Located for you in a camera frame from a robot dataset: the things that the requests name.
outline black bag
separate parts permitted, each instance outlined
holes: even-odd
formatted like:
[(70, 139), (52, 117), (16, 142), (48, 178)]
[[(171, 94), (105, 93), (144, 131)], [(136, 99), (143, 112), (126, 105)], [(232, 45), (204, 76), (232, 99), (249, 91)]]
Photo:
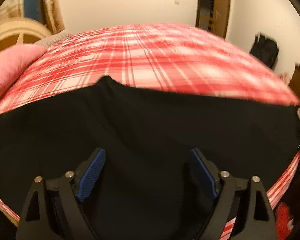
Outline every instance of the black bag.
[(277, 43), (263, 34), (256, 35), (256, 40), (252, 46), (250, 54), (255, 56), (269, 68), (273, 68), (278, 57), (279, 49)]

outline wooden wheel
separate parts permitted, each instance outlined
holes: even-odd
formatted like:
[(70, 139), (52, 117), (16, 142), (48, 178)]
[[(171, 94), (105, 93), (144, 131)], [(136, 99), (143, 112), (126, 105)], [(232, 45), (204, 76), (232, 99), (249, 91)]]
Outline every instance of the wooden wheel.
[(41, 23), (29, 18), (9, 18), (0, 22), (0, 51), (14, 44), (34, 43), (51, 32)]

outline metal screw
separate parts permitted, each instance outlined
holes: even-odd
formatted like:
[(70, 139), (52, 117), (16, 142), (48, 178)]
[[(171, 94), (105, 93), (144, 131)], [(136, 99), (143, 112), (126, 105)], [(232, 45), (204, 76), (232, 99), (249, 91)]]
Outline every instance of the metal screw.
[(34, 178), (34, 182), (36, 182), (36, 183), (41, 182), (41, 180), (42, 180), (41, 176), (37, 176), (37, 177)]
[(260, 181), (260, 178), (258, 176), (253, 176), (252, 180), (257, 183)]
[(224, 178), (227, 178), (227, 177), (229, 177), (229, 172), (228, 171), (221, 171), (220, 172), (220, 175), (222, 176), (222, 177), (224, 177)]
[(73, 171), (67, 171), (67, 172), (66, 172), (66, 177), (67, 177), (67, 178), (72, 178), (73, 175), (74, 175), (74, 172), (73, 172)]

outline red plaid blanket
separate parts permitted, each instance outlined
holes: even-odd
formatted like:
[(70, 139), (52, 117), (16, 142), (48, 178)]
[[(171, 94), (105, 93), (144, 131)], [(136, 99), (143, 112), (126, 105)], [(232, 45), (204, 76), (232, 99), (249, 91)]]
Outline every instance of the red plaid blanket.
[[(118, 26), (72, 36), (48, 49), (0, 101), (0, 114), (110, 75), (133, 87), (296, 105), (293, 92), (260, 61), (200, 29), (176, 24)], [(274, 207), (288, 188), (296, 155), (268, 191)], [(0, 209), (19, 217), (0, 200)], [(228, 239), (234, 221), (221, 239)]]

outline pink pillow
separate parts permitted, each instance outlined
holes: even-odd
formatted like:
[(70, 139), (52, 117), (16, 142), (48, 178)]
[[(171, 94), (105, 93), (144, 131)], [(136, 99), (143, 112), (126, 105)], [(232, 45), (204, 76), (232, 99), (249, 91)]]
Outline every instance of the pink pillow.
[(44, 53), (44, 46), (17, 44), (0, 51), (0, 98), (24, 70)]

